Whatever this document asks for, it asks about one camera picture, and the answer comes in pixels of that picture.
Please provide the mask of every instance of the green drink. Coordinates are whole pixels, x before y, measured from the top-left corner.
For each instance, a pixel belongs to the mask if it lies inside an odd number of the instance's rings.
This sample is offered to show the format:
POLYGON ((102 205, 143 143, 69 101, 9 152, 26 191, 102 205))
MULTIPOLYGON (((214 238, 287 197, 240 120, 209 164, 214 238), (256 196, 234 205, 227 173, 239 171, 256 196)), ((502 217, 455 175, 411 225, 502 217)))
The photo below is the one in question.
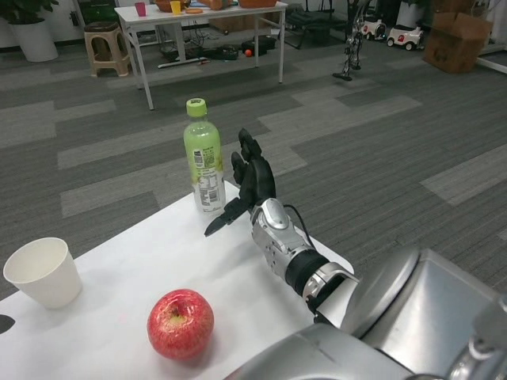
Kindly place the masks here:
POLYGON ((191 124, 185 129, 183 139, 194 199, 197 208, 205 214, 220 213, 225 206, 225 186, 219 131, 208 121, 203 99, 187 101, 187 113, 191 124))

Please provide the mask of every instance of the yellow cup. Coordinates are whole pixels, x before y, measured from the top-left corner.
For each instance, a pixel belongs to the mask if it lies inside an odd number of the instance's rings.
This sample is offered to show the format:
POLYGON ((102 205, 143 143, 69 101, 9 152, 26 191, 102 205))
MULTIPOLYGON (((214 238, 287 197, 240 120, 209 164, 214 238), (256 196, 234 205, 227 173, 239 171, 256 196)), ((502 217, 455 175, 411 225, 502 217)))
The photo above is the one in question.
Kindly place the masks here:
POLYGON ((181 14, 181 3, 179 0, 171 2, 171 9, 173 11, 173 15, 177 16, 178 14, 181 14))

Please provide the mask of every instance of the bottle label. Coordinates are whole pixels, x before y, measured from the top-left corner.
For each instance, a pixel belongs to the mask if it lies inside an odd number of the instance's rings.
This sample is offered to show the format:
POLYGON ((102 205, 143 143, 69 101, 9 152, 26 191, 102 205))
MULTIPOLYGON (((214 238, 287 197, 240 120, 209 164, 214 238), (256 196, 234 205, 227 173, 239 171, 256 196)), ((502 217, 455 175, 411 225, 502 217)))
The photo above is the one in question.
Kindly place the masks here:
POLYGON ((193 161, 196 170, 196 181, 193 184, 194 192, 199 195, 203 211, 219 210, 222 207, 219 187, 223 186, 221 157, 217 157, 211 146, 202 150, 193 150, 193 161))

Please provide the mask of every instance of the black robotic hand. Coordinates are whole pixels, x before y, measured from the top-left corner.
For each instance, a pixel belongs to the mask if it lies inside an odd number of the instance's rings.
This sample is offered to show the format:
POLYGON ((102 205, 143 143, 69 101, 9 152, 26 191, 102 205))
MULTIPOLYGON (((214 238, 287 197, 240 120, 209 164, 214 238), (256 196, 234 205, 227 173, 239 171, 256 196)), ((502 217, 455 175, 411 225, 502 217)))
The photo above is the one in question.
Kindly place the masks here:
POLYGON ((225 205, 224 212, 210 223, 205 236, 210 236, 225 225, 231 224, 246 211, 262 204, 269 198, 276 198, 276 187, 273 172, 269 163, 262 157, 262 149, 246 129, 239 134, 241 155, 231 155, 234 180, 240 185, 239 198, 234 198, 225 205))

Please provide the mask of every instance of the pink cup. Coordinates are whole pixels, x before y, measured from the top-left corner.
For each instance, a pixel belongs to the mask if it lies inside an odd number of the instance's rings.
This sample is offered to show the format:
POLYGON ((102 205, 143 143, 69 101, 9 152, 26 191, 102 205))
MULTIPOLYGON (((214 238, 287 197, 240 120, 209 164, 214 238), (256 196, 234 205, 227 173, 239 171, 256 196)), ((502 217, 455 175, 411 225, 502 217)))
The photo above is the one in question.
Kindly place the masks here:
POLYGON ((146 4, 143 2, 137 2, 135 4, 135 10, 137 10, 137 15, 139 17, 145 17, 146 16, 146 4))

